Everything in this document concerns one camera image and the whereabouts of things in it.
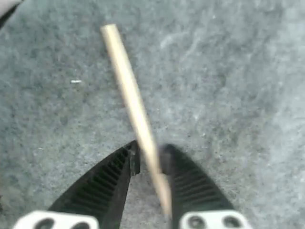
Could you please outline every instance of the gray surface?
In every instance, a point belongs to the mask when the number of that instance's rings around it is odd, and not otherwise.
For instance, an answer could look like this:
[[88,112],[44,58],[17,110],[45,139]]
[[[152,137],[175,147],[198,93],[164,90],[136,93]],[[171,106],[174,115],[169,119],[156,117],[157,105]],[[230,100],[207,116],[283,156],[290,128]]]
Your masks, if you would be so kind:
[[[304,228],[305,2],[289,2],[26,0],[0,31],[0,228],[134,139],[109,22],[159,143],[182,146],[257,228]],[[121,228],[165,228],[146,172],[125,209]]]

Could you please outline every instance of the wooden dowel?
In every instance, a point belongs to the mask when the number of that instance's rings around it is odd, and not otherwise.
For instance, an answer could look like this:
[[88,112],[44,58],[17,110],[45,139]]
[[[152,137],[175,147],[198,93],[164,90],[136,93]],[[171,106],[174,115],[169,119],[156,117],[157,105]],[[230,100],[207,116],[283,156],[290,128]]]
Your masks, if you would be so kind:
[[162,209],[166,215],[171,216],[171,190],[160,169],[158,148],[119,31],[115,24],[110,24],[101,27],[101,33]]

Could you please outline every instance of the screw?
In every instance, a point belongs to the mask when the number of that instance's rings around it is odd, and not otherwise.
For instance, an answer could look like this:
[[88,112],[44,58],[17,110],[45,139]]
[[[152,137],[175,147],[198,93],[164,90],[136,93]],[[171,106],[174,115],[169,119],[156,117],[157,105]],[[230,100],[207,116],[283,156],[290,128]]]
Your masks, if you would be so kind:
[[188,224],[192,229],[204,229],[205,228],[205,222],[199,216],[190,217],[188,220]]

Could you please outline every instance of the metal bracket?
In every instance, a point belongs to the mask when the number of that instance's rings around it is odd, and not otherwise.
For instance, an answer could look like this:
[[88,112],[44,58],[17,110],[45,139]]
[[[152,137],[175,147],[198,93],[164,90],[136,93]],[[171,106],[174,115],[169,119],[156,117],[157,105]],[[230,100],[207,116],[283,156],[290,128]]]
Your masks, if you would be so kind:
[[184,214],[180,229],[253,229],[238,211],[194,211]]

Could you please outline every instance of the bolt hole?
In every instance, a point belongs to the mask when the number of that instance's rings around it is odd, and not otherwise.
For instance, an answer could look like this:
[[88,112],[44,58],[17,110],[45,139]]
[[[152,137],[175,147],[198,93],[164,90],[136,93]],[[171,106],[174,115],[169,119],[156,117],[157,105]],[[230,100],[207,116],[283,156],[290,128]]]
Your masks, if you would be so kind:
[[205,228],[205,221],[203,218],[199,216],[192,216],[188,220],[188,224],[193,229],[204,229]]
[[90,229],[90,226],[88,225],[88,223],[82,222],[74,225],[71,229]]
[[227,216],[226,218],[224,218],[224,225],[227,228],[240,228],[242,226],[240,221],[232,216]]
[[35,229],[51,229],[53,225],[54,225],[54,220],[51,218],[46,218],[39,221],[36,224]]

